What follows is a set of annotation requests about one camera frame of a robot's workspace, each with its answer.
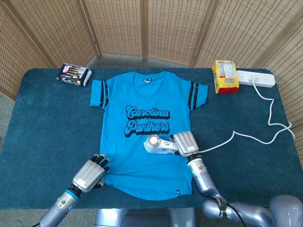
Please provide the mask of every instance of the shirt tag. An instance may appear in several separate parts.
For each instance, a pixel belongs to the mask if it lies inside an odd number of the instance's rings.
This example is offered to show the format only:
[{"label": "shirt tag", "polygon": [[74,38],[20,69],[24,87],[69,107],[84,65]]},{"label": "shirt tag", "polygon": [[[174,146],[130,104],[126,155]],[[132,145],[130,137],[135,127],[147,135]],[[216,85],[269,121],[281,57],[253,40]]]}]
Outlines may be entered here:
[{"label": "shirt tag", "polygon": [[144,82],[145,82],[145,83],[149,83],[149,82],[151,82],[151,81],[152,81],[152,78],[144,79]]}]

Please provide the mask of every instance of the robot finger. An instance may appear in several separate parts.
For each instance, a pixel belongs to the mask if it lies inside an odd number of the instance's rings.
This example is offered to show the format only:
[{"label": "robot finger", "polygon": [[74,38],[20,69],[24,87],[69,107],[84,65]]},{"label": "robot finger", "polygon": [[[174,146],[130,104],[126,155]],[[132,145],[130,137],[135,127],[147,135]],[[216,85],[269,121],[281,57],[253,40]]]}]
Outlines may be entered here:
[{"label": "robot finger", "polygon": [[109,167],[108,166],[104,167],[104,170],[105,170],[106,173],[108,173],[109,172]]},{"label": "robot finger", "polygon": [[98,157],[99,157],[99,155],[94,154],[94,156],[90,160],[93,161],[93,162],[95,162]]},{"label": "robot finger", "polygon": [[101,187],[103,187],[104,184],[105,184],[105,179],[102,178],[101,181],[99,181],[99,182],[95,185],[94,189],[96,189],[96,188],[101,188]]},{"label": "robot finger", "polygon": [[100,166],[103,168],[107,163],[109,163],[109,159],[105,159],[103,162],[101,162]]},{"label": "robot finger", "polygon": [[100,156],[96,159],[95,163],[99,164],[99,163],[102,161],[102,159],[104,159],[105,157],[106,157],[106,154],[100,155]]},{"label": "robot finger", "polygon": [[170,136],[169,136],[169,140],[170,140],[171,142],[175,142],[174,135],[170,135]]}]

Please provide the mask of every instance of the blue t-shirt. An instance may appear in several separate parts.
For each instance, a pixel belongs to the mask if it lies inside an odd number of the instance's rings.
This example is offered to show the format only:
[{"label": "blue t-shirt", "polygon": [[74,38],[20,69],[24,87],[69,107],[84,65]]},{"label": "blue t-shirt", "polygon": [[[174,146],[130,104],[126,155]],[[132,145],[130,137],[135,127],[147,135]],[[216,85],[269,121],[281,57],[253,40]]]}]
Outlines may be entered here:
[{"label": "blue t-shirt", "polygon": [[189,131],[190,111],[206,98],[206,85],[167,71],[93,80],[90,105],[105,110],[100,153],[110,158],[106,184],[146,200],[191,194],[187,159],[148,153],[143,143],[150,134],[169,140],[171,134]]}]

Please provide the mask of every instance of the electrical outlet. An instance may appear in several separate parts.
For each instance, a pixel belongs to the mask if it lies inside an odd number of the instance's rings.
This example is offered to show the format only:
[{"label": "electrical outlet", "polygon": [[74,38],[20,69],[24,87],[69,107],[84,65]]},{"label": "electrical outlet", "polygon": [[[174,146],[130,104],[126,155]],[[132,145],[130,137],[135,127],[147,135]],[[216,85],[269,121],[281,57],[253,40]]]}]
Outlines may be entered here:
[{"label": "electrical outlet", "polygon": [[239,84],[252,85],[252,82],[259,87],[273,87],[276,84],[273,74],[248,72],[237,70]]}]

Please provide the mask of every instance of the table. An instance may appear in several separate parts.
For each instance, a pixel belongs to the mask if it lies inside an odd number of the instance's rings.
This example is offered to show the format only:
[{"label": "table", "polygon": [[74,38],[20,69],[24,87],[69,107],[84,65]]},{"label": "table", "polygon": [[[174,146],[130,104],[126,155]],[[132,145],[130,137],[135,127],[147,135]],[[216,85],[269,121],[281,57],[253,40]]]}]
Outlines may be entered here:
[{"label": "table", "polygon": [[[233,130],[270,141],[281,129],[267,126],[270,102],[261,100],[252,86],[240,86],[233,95],[215,94],[211,69],[93,69],[86,87],[57,81],[59,69],[32,69],[23,77],[0,154],[0,209],[49,208],[86,160],[99,152],[103,110],[89,107],[93,79],[162,70],[209,86],[206,104],[190,116],[200,149],[226,141]],[[275,99],[272,122],[287,125],[277,86],[258,89],[263,96]],[[267,207],[270,198],[278,194],[303,200],[302,169],[287,131],[270,145],[235,136],[229,144],[203,154],[203,160],[229,202]],[[206,199],[194,185],[192,195],[166,201],[145,201],[105,186],[83,193],[77,208],[200,207]]]}]

